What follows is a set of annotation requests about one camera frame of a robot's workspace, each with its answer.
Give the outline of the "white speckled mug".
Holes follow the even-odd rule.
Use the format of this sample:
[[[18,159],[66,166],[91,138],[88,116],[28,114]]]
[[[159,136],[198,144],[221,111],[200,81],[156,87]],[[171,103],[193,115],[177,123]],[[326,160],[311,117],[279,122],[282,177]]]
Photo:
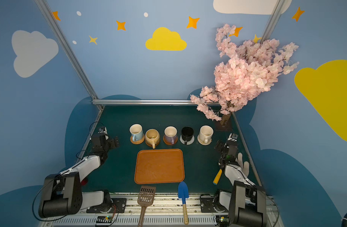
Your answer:
[[[204,125],[200,128],[200,140],[207,143],[210,139],[212,139],[214,130],[208,126],[208,125]]]

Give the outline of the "woven rattan coaster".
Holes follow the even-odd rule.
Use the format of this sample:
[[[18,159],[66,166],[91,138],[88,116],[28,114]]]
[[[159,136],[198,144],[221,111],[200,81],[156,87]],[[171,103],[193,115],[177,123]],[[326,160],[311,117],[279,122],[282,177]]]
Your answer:
[[[135,145],[141,144],[141,143],[143,143],[144,141],[145,141],[145,136],[143,136],[140,140],[137,140],[137,141],[135,141],[135,140],[133,139],[133,136],[130,137],[130,142],[131,142],[132,144],[135,144]]]

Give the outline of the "light blue mug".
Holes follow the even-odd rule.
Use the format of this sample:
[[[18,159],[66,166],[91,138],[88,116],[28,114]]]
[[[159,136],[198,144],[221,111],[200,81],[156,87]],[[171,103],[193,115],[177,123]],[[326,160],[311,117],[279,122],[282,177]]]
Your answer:
[[[140,140],[143,137],[143,130],[140,124],[134,124],[130,127],[131,136],[135,141]]]

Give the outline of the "grey woven coaster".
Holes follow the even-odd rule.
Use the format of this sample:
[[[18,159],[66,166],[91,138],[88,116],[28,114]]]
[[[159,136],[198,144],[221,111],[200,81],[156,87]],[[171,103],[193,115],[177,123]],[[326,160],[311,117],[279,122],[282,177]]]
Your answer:
[[[194,143],[194,141],[195,141],[194,136],[192,136],[191,140],[189,140],[189,141],[185,141],[185,140],[182,138],[182,136],[180,136],[180,142],[181,142],[183,145],[191,145],[191,144]]]

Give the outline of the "wooden coaster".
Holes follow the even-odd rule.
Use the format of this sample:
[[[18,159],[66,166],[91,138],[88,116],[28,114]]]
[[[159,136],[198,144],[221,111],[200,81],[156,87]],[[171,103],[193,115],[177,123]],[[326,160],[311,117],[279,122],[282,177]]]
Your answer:
[[[169,136],[164,136],[163,141],[166,145],[170,145],[173,146],[177,143],[178,141],[178,137],[177,135],[173,136],[173,137],[169,137]]]
[[[155,145],[153,146],[152,144],[148,143],[147,141],[145,141],[145,144],[149,147],[152,147],[153,149],[155,149],[155,147],[157,147],[160,144],[160,141],[158,141],[157,143],[155,143]]]

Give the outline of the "black mug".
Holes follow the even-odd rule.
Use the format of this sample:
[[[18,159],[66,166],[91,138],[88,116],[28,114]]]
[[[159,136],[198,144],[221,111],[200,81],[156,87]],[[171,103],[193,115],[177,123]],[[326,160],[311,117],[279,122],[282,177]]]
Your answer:
[[[181,131],[181,136],[185,141],[191,140],[192,136],[194,136],[194,130],[191,127],[183,127]]]

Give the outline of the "beige glazed mug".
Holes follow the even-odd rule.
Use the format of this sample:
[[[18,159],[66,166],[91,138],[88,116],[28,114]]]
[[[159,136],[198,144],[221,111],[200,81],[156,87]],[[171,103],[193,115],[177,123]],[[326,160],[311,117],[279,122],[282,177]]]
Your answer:
[[[156,129],[150,129],[145,134],[145,141],[152,144],[153,146],[155,143],[160,141],[160,134]]]

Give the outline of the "purple mug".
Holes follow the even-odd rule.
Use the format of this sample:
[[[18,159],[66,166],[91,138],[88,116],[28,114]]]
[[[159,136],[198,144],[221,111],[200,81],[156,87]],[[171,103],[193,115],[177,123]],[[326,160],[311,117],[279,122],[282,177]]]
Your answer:
[[[173,136],[177,135],[177,129],[173,126],[169,126],[169,127],[165,128],[164,134],[166,136],[173,137]]]

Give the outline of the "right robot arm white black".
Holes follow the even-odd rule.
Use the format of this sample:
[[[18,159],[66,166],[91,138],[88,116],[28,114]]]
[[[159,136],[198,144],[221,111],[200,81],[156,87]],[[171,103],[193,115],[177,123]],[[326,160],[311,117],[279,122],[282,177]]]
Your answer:
[[[250,164],[243,161],[237,141],[218,141],[214,149],[220,152],[219,171],[213,180],[217,185],[224,174],[232,185],[231,192],[220,191],[217,203],[228,210],[230,224],[243,227],[267,225],[266,195],[249,176]]]

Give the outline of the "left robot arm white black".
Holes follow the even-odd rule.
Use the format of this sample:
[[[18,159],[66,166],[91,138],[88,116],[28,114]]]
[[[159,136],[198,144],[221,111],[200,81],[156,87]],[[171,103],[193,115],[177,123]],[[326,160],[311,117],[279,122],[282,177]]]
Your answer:
[[[108,151],[118,148],[120,143],[117,137],[110,138],[104,132],[93,135],[92,143],[91,152],[79,163],[45,178],[40,190],[39,217],[73,215],[87,208],[97,212],[109,212],[112,209],[107,190],[84,193],[81,182],[103,165],[108,158]]]

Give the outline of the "white work glove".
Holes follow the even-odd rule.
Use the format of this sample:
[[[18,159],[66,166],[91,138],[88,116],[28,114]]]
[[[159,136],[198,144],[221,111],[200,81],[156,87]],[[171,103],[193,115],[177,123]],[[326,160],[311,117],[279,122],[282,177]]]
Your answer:
[[[244,175],[248,176],[250,172],[250,164],[248,161],[243,162],[242,153],[238,153],[236,161],[239,164],[240,168],[242,169],[242,172],[244,173]]]

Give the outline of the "yellow toy shovel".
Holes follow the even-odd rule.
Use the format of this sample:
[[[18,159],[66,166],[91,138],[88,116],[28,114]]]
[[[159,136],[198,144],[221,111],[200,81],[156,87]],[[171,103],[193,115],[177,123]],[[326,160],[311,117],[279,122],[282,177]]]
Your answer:
[[[219,180],[220,180],[220,178],[221,178],[221,176],[222,176],[222,173],[223,173],[223,170],[220,169],[220,170],[218,171],[217,175],[215,176],[214,180],[213,180],[213,184],[214,184],[214,185],[217,185],[217,184],[219,183]]]

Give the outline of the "brown wooden tray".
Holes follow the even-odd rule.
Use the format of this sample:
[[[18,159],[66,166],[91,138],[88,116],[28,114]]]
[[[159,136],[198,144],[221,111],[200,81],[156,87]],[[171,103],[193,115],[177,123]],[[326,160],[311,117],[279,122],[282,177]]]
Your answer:
[[[185,179],[181,149],[149,149],[137,154],[136,184],[179,183]]]

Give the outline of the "red black handheld device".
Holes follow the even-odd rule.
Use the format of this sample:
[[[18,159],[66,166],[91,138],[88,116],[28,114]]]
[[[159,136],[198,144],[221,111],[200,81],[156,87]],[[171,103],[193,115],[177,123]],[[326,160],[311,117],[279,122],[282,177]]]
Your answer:
[[[86,178],[82,179],[81,186],[85,186],[87,183],[88,183],[88,178],[86,177]]]

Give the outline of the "brown slotted spatula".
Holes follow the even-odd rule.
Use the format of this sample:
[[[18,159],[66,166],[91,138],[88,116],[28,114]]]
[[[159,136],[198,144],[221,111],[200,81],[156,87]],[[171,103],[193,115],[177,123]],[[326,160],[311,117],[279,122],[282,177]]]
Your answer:
[[[156,187],[143,185],[139,191],[137,203],[141,206],[138,227],[143,226],[144,215],[147,207],[153,204]]]

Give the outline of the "right controller board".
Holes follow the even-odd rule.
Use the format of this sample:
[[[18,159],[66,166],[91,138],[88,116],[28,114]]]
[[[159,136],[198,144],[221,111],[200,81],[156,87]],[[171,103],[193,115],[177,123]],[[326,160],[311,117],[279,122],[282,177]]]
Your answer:
[[[228,216],[216,216],[216,227],[229,227],[230,221]]]

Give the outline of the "controller board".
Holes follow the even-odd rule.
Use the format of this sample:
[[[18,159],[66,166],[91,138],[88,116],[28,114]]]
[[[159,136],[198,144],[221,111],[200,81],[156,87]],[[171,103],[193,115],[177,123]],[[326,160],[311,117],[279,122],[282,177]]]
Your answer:
[[[228,216],[216,216],[216,227],[229,227],[230,221]]]
[[[95,227],[109,227],[113,223],[112,216],[98,216]]]

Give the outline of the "left controller board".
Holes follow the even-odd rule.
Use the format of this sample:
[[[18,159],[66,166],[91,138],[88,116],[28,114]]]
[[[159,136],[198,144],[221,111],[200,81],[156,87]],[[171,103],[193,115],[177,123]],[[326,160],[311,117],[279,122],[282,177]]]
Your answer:
[[[95,227],[109,227],[113,223],[112,216],[98,216]]]

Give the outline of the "pink cherry blossom tree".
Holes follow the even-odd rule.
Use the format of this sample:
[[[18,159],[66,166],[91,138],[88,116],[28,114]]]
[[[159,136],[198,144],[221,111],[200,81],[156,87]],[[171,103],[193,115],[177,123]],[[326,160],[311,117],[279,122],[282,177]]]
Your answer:
[[[225,24],[217,29],[216,43],[220,56],[228,56],[228,62],[215,67],[214,87],[205,86],[198,96],[191,95],[191,102],[207,119],[220,121],[225,115],[241,110],[263,92],[268,92],[282,74],[287,75],[299,65],[290,58],[298,49],[295,43],[282,48],[277,39],[258,42],[244,41],[237,46],[231,36],[239,28]]]

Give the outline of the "tree base plate dark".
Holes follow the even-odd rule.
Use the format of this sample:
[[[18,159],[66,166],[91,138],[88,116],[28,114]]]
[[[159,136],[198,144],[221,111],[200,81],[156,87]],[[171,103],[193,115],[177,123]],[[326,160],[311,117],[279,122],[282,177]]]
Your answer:
[[[221,120],[215,123],[217,131],[232,131],[231,123],[232,114],[225,114],[221,116]]]

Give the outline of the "aluminium frame rail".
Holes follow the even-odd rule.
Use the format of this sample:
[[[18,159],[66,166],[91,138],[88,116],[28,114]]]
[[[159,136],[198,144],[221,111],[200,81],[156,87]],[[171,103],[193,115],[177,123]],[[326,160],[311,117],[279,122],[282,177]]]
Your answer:
[[[190,100],[133,100],[133,99],[93,99],[93,105],[102,106],[195,106]]]

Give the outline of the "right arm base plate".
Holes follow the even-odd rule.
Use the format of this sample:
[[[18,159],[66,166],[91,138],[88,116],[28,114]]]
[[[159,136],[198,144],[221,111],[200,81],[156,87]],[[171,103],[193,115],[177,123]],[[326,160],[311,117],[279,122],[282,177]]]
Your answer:
[[[202,213],[225,213],[228,210],[219,203],[218,199],[213,196],[204,195],[200,197],[200,205]]]

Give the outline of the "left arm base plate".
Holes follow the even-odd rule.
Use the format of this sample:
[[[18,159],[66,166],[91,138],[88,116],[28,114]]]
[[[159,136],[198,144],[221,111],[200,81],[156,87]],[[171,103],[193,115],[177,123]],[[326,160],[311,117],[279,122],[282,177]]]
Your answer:
[[[100,205],[87,208],[86,213],[124,213],[126,208],[126,198],[111,198],[111,202],[104,202]]]

